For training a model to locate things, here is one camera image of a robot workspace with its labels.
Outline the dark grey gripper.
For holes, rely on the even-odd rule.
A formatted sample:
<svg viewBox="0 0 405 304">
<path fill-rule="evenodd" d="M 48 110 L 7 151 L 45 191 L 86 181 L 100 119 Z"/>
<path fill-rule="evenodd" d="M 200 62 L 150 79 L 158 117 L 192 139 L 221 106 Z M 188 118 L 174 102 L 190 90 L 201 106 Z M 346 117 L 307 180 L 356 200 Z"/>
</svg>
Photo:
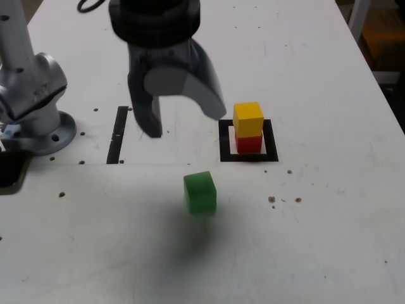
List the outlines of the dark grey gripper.
<svg viewBox="0 0 405 304">
<path fill-rule="evenodd" d="M 195 101 L 213 120 L 227 113 L 213 64 L 194 40 L 161 48 L 127 44 L 128 88 L 136 122 L 150 138 L 162 136 L 159 101 L 154 96 L 185 96 Z M 136 66 L 152 64 L 143 74 L 132 73 Z"/>
</svg>

